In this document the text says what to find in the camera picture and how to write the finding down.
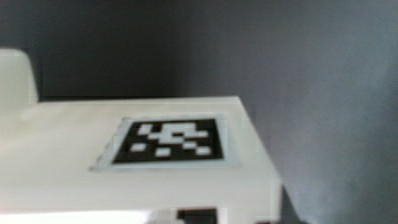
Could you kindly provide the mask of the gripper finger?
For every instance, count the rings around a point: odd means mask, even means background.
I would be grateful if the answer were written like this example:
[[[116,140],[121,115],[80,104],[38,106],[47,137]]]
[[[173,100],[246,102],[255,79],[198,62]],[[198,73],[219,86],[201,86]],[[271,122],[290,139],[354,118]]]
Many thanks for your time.
[[[215,209],[189,209],[180,210],[176,219],[183,224],[219,224]]]

